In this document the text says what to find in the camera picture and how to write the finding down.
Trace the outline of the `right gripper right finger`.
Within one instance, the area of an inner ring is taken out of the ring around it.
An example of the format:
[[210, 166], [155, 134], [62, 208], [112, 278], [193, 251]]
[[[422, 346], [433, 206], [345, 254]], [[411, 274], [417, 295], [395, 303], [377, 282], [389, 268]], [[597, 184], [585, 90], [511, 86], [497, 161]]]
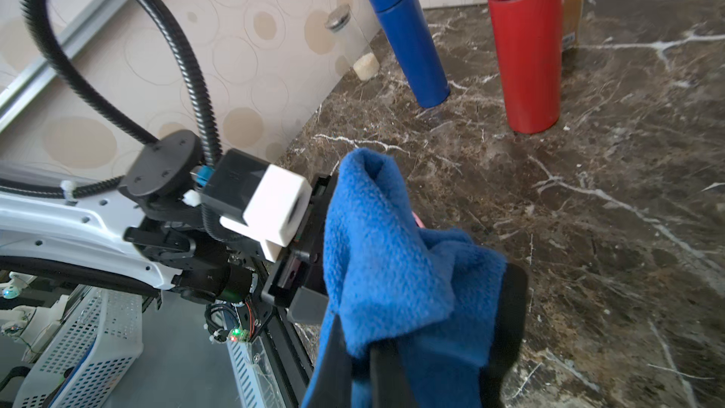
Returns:
[[374, 408], [415, 408], [417, 402], [409, 385], [394, 340], [374, 343], [369, 352], [369, 376]]

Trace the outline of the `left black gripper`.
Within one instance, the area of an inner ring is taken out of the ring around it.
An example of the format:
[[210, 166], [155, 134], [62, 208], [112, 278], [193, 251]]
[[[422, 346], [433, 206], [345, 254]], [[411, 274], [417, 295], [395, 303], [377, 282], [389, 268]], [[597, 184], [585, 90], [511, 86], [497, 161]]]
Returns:
[[338, 181], [336, 175], [318, 175], [298, 231], [274, 264], [261, 301], [281, 311], [292, 323], [319, 325], [329, 303], [324, 282], [325, 224]]

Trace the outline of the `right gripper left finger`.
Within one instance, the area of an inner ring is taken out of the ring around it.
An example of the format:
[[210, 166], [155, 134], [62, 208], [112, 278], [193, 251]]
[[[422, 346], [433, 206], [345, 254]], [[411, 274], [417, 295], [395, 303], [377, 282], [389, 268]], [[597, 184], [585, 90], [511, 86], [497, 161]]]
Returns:
[[352, 406], [352, 358], [347, 353], [347, 342], [338, 315], [333, 318], [326, 347], [320, 348], [322, 357], [308, 385], [303, 407]]

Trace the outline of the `blue cloth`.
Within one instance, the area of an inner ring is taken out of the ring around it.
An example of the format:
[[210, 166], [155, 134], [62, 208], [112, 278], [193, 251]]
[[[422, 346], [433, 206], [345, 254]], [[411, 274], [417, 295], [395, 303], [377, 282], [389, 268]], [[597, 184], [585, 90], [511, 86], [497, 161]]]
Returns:
[[323, 257], [329, 303], [317, 360], [338, 315], [351, 407], [373, 407], [369, 352], [383, 340], [396, 342], [417, 407], [502, 406], [525, 330], [527, 273], [461, 230], [419, 228], [392, 158], [360, 148], [342, 160]]

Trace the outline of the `blue thermos bottle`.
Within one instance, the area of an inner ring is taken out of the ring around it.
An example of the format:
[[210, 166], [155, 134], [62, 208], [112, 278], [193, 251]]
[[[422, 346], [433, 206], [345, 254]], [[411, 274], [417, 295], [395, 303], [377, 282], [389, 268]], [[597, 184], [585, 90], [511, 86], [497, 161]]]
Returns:
[[447, 77], [419, 0], [369, 0], [420, 107], [449, 96]]

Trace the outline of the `red thermos bottle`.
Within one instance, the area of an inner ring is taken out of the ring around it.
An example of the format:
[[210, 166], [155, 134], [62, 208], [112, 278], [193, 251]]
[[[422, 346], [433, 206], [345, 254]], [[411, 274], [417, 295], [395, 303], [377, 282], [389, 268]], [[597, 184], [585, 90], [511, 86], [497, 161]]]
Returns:
[[565, 0], [488, 0], [510, 128], [536, 134], [560, 117]]

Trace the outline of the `pink thermos bottle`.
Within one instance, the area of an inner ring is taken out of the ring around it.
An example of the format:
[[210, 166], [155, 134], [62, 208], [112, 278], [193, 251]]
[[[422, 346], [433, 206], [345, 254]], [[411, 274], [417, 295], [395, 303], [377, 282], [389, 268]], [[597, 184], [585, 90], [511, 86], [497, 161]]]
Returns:
[[415, 223], [417, 224], [417, 226], [419, 228], [426, 229], [425, 224], [423, 223], [423, 221], [420, 219], [420, 217], [415, 212], [413, 212], [413, 219], [415, 219]]

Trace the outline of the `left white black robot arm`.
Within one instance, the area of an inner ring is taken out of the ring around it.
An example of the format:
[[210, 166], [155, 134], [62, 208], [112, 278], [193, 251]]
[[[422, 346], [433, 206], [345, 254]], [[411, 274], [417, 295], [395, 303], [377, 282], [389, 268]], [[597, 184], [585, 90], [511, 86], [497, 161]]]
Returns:
[[279, 155], [335, 84], [321, 0], [19, 0], [1, 266], [318, 324], [332, 174]]

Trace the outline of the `white plastic basket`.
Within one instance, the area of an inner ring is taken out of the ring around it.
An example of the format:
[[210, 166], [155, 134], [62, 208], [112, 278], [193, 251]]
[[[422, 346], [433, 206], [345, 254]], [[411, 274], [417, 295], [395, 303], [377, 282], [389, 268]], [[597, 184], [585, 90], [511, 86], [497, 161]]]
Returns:
[[143, 352], [143, 298], [93, 288], [30, 368], [14, 407], [101, 407]]

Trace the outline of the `clear glass cup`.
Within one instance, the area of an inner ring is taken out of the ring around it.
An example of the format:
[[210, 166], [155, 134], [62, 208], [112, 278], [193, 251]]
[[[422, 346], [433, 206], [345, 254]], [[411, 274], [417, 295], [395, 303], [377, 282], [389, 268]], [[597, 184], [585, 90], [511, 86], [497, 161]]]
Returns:
[[379, 73], [379, 61], [349, 4], [334, 9], [326, 20], [325, 28], [341, 46], [346, 61], [360, 81], [369, 81]]

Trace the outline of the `small brown spice jar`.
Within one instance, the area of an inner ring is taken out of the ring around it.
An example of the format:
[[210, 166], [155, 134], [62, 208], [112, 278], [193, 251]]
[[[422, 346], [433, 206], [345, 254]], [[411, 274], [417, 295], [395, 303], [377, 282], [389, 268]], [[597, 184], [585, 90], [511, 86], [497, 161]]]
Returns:
[[564, 0], [563, 50], [572, 49], [579, 41], [579, 27], [585, 0]]

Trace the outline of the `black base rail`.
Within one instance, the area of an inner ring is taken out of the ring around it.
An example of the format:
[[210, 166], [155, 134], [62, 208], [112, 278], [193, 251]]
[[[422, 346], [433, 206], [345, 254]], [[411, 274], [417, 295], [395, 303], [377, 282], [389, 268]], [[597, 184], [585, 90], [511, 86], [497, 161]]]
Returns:
[[298, 407], [313, 366], [296, 328], [273, 311], [247, 342], [228, 341], [231, 368], [241, 407]]

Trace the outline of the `left diagonal aluminium rail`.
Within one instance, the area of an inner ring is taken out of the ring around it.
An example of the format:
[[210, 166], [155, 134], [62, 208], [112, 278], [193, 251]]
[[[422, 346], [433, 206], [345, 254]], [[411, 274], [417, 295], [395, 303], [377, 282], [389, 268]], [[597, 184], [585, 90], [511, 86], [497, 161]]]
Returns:
[[[47, 0], [51, 26], [69, 58], [75, 58], [130, 0]], [[19, 0], [1, 0], [1, 128], [5, 130], [56, 79], [34, 45]]]

